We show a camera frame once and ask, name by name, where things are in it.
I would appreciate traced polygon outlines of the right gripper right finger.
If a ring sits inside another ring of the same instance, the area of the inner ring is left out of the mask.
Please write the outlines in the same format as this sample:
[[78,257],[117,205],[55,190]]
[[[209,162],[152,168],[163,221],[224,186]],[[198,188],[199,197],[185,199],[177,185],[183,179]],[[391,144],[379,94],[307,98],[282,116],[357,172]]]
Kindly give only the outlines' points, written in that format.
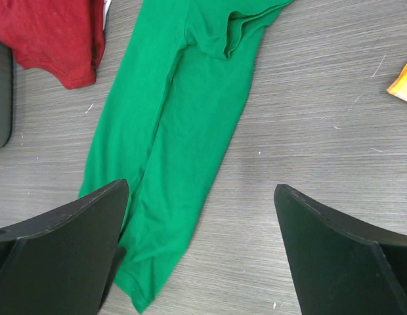
[[302,314],[407,314],[407,235],[287,184],[274,204]]

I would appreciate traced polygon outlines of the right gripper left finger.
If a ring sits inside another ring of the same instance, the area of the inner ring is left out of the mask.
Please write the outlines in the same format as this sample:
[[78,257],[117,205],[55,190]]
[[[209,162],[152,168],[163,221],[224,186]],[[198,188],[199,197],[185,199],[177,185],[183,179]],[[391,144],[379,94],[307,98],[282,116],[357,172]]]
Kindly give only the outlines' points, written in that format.
[[0,314],[98,314],[126,254],[129,188],[115,180],[0,228]]

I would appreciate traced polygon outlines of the orange checkered cloth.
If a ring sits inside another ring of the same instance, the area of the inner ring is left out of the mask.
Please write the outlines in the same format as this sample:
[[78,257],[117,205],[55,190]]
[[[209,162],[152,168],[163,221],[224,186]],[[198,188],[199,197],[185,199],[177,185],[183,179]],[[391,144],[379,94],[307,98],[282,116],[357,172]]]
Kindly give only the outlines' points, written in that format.
[[407,102],[407,63],[397,79],[387,88],[387,92]]

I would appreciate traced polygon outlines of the green t shirt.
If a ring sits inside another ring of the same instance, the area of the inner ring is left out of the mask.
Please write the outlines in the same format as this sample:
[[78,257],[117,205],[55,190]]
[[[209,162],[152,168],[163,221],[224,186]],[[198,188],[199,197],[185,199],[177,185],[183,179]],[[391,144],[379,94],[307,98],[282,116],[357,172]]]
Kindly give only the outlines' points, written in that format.
[[184,255],[286,1],[144,1],[87,156],[81,196],[125,179],[115,283],[144,312]]

